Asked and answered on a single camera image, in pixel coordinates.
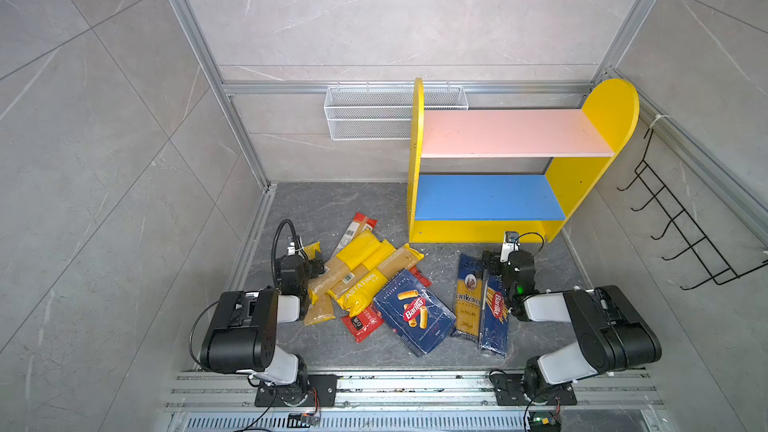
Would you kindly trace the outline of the blue yellow spaghetti bag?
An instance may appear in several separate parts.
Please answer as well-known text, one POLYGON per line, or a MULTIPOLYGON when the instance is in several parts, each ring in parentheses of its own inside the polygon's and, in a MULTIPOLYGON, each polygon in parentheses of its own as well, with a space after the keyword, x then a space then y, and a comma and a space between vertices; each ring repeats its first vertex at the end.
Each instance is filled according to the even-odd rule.
POLYGON ((478 339, 483 297, 483 263, 461 254, 454 300, 454 336, 473 341, 478 339))

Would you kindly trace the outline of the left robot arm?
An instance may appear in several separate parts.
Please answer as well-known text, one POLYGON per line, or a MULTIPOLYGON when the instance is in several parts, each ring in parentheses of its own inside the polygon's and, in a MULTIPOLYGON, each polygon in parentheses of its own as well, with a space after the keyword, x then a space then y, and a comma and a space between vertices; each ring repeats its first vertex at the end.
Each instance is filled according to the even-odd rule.
POLYGON ((281 323, 303 320, 311 305, 309 282, 322 262, 304 251, 293 222, 282 220, 270 252, 273 284, 255 291, 225 291, 195 319, 188 338, 193 362, 205 372, 245 375, 287 406, 311 394, 304 360, 277 345, 281 323))

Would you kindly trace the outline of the blue Barilla rigatoni box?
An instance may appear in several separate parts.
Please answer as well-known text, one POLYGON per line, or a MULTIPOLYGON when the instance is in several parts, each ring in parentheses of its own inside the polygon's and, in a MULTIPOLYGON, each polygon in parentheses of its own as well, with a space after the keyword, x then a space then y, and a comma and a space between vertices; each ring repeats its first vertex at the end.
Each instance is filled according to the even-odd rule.
POLYGON ((409 270, 402 270, 374 297, 384 322, 417 356, 431 353, 456 327, 456 316, 409 270))

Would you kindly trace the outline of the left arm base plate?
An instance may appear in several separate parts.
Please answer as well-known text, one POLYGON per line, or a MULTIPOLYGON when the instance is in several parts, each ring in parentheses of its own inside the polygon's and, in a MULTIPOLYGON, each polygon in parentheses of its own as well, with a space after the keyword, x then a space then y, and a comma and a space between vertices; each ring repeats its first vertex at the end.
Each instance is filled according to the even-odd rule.
POLYGON ((335 404, 339 377, 332 374, 310 374, 291 385, 274 385, 260 381, 256 388, 256 407, 331 407, 335 404))

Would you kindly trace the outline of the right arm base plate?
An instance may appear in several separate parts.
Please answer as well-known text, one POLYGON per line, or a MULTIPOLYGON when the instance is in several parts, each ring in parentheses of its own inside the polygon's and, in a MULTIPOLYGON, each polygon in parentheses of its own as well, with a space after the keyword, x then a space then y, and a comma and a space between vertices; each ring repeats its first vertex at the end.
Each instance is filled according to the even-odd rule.
POLYGON ((491 371, 488 379, 499 406, 573 406, 577 399, 570 383, 549 385, 534 385, 520 373, 505 373, 503 371, 491 371))

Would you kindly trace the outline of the blue Barilla spaghetti bag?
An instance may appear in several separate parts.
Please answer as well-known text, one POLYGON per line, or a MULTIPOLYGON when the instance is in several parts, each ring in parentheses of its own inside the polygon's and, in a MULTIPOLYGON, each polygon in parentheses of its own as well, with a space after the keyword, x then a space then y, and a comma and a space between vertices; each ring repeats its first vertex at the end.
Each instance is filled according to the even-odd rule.
POLYGON ((500 357, 506 357, 508 352, 509 317, 504 292, 498 268, 488 262, 483 276, 478 344, 483 353, 500 357))

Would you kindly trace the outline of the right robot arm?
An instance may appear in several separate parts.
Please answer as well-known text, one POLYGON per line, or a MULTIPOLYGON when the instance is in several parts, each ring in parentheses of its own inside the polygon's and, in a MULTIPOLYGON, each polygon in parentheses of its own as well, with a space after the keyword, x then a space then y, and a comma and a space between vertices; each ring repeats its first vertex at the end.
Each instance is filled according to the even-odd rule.
POLYGON ((485 251, 481 263, 492 318, 566 323, 574 331, 573 343, 526 362, 521 387, 530 402, 545 404, 575 381, 661 359, 659 339, 618 287, 541 292, 534 255, 524 250, 485 251))

